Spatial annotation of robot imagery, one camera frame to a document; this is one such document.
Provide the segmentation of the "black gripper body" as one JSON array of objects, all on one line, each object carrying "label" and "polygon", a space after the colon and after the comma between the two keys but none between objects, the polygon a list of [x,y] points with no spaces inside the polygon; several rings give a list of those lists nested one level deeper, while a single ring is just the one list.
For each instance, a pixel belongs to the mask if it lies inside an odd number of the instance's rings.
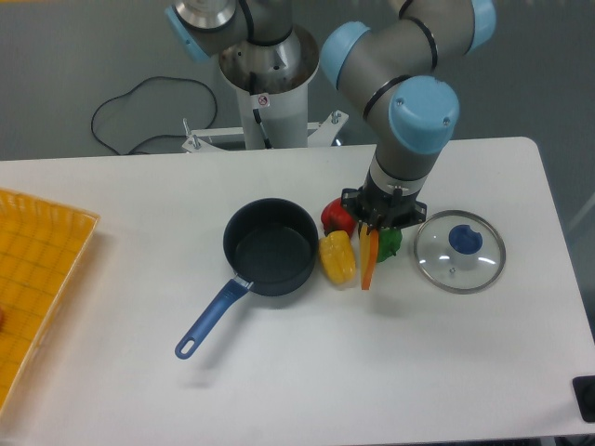
[{"label": "black gripper body", "polygon": [[427,218],[427,206],[417,200],[416,193],[404,195],[401,190],[386,193],[374,183],[366,183],[359,189],[343,189],[340,199],[356,223],[362,221],[371,229],[381,225],[385,229],[401,230],[421,224]]}]

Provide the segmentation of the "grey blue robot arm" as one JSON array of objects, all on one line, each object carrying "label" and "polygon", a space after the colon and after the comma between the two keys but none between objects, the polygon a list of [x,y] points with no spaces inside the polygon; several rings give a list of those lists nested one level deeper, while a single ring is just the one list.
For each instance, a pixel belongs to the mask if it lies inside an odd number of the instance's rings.
[{"label": "grey blue robot arm", "polygon": [[165,14],[194,60],[218,60],[248,149],[305,146],[308,85],[325,74],[377,134],[363,185],[341,194],[342,207],[374,230],[425,220],[417,197],[459,117],[456,93],[433,71],[496,28],[490,1],[401,1],[396,10],[384,30],[351,21],[322,45],[294,23],[288,1],[177,1]]}]

